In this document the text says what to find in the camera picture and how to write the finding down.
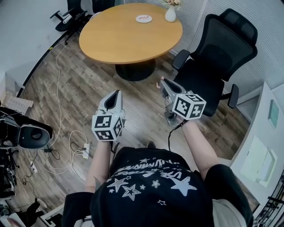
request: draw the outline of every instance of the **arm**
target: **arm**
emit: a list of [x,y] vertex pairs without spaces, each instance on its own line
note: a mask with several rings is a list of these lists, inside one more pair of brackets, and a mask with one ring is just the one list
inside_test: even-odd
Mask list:
[[98,142],[85,183],[85,192],[92,192],[108,179],[110,170],[110,142]]
[[218,157],[194,121],[187,122],[181,128],[196,166],[202,179],[205,180],[208,170],[212,166],[219,164]]

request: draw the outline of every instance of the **star print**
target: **star print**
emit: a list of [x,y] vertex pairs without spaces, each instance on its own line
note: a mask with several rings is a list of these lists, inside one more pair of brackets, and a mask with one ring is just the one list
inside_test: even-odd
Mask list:
[[176,185],[172,186],[171,189],[178,189],[182,193],[183,196],[187,196],[188,190],[197,190],[196,187],[193,187],[189,184],[190,177],[187,176],[182,181],[177,180],[175,178],[170,178]]
[[153,187],[157,188],[159,185],[161,184],[159,184],[158,180],[153,180],[153,184],[152,184]]
[[132,201],[135,200],[135,195],[140,194],[140,191],[137,191],[135,189],[135,184],[133,184],[130,188],[123,186],[123,189],[125,190],[125,193],[123,194],[123,197],[128,196],[129,198],[131,198]]
[[143,163],[143,162],[147,163],[147,161],[149,161],[149,159],[144,158],[144,159],[140,160],[140,164]]
[[161,205],[165,205],[165,206],[167,205],[165,201],[161,201],[161,200],[159,200],[157,203]]
[[110,184],[109,186],[107,186],[107,188],[109,187],[115,187],[115,192],[118,192],[119,188],[121,185],[124,185],[124,184],[128,184],[127,182],[124,182],[125,178],[121,179],[121,180],[118,180],[118,179],[114,179],[114,183]]

